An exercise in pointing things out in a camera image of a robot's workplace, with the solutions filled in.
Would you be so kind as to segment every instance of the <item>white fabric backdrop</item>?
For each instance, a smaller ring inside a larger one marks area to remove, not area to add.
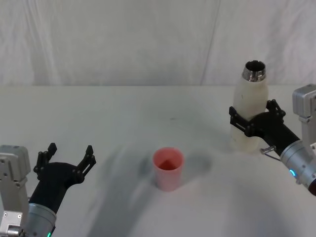
[[[0,84],[316,83],[314,0],[1,0]]]

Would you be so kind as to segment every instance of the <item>white bottle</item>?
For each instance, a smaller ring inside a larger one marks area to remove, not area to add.
[[[233,107],[246,120],[265,111],[268,100],[266,66],[260,61],[247,62],[236,86]],[[258,148],[260,138],[247,137],[231,125],[233,147],[239,151],[252,152]]]

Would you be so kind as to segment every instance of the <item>table surface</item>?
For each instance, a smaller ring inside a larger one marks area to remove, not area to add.
[[[301,136],[292,111],[298,86],[271,86]],[[71,187],[55,237],[314,237],[316,197],[286,167],[259,152],[231,149],[231,86],[0,87],[0,144],[78,164],[91,144],[97,164]],[[151,155],[175,146],[185,155],[183,185],[153,183]],[[28,175],[30,195],[36,175]]]

